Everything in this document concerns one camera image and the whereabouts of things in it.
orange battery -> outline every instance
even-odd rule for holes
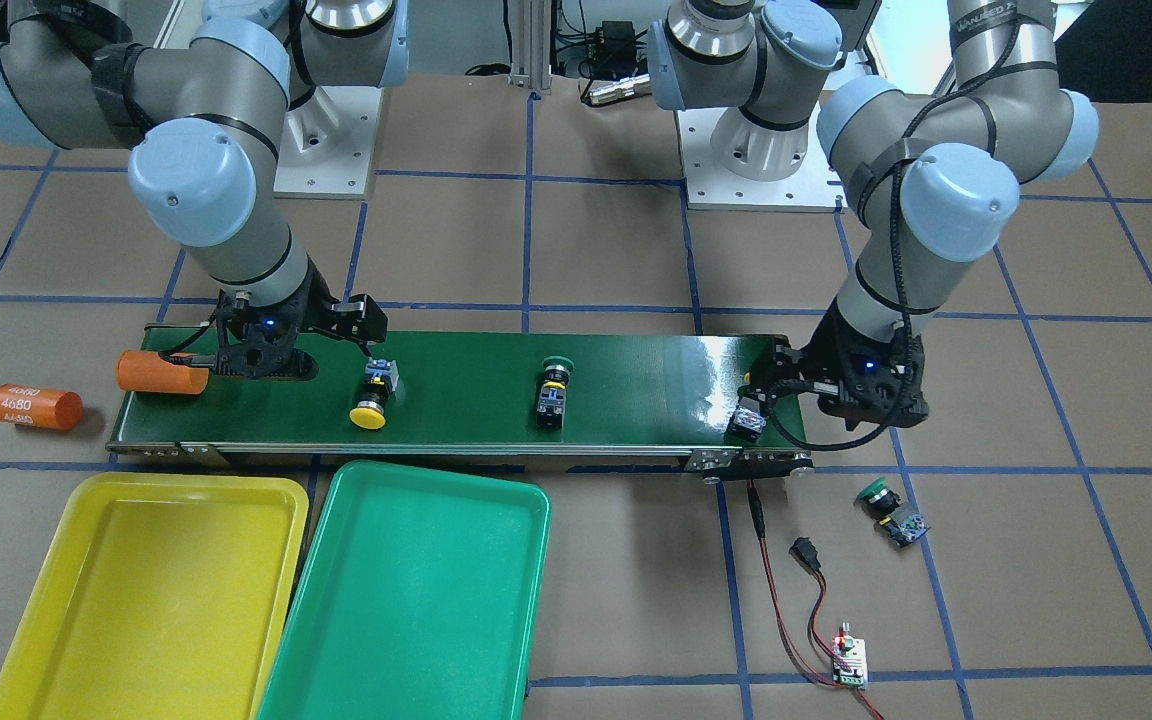
[[[165,392],[200,395],[207,387],[205,367],[173,365],[151,350],[128,350],[118,357],[118,387],[123,392]]]
[[[83,400],[67,389],[0,386],[0,420],[37,429],[68,430],[83,419]]]

tiled floor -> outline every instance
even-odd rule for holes
[[[371,202],[285,210],[329,282],[387,302],[394,327],[804,342],[867,232],[687,213],[669,114],[575,96],[412,77]],[[134,204],[124,158],[0,143],[0,382],[91,407],[68,435],[0,424],[0,664],[70,488],[127,467],[103,450],[116,353],[143,323],[200,319],[214,293]],[[785,551],[812,536],[823,619],[867,638],[893,720],[1152,719],[1152,108],[1102,108],[1094,160],[1025,188],[1000,251],[929,327],[931,420],[761,484],[791,629],[814,583]],[[818,441],[855,434],[806,410]],[[316,507],[329,462],[285,469]],[[529,719],[864,717],[786,661],[744,487],[607,462],[498,469],[554,507]],[[878,475],[927,513],[920,547],[895,551],[852,505]]]

white mounting plate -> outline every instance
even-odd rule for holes
[[[380,88],[323,88],[348,120],[339,145],[311,147],[305,154],[283,132],[278,152],[274,195],[320,200],[365,200],[371,184],[376,136],[380,127]]]
[[[775,210],[783,213],[832,213],[838,202],[847,205],[842,183],[814,141],[812,109],[809,137],[812,145],[799,172],[782,181],[760,182],[737,176],[714,158],[708,146],[718,119],[726,108],[679,109],[679,150],[687,177],[687,207],[691,210]]]

